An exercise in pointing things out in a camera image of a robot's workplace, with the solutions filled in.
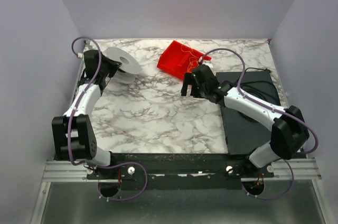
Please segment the white plastic cable spool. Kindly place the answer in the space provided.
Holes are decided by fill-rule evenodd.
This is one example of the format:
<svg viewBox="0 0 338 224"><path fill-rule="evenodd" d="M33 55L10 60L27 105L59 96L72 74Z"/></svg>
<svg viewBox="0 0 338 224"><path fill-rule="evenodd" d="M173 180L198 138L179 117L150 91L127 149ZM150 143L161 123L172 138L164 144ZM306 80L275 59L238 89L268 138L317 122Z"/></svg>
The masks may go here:
<svg viewBox="0 0 338 224"><path fill-rule="evenodd" d="M108 47L103 52L107 58L121 62L121 66L113 78L121 83L133 83L136 76L141 72L141 66L138 61L126 51L117 47Z"/></svg>

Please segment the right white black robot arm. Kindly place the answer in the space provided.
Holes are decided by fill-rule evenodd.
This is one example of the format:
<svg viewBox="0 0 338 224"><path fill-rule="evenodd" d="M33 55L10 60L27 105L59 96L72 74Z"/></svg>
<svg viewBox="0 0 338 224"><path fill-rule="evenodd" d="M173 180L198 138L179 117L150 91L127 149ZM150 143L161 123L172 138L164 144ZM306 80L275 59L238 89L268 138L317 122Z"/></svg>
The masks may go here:
<svg viewBox="0 0 338 224"><path fill-rule="evenodd" d="M296 106L284 108L263 101L228 81L219 82L211 69L201 64L185 73L181 95L204 98L221 107L234 109L262 124L271 132L270 141L253 150L247 157L256 168L277 159L292 159L309 139L301 110Z"/></svg>

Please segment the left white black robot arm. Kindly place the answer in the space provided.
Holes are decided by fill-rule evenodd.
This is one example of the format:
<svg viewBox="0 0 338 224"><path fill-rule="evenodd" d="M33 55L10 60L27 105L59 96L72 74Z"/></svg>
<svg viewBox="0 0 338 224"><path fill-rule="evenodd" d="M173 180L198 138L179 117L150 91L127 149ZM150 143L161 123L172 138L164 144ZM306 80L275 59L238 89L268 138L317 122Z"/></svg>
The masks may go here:
<svg viewBox="0 0 338 224"><path fill-rule="evenodd" d="M122 63L112 60L98 50L79 53L84 70L78 82L78 92L63 116L52 119L55 158L73 165L113 165L111 153L98 147L90 115L106 87Z"/></svg>

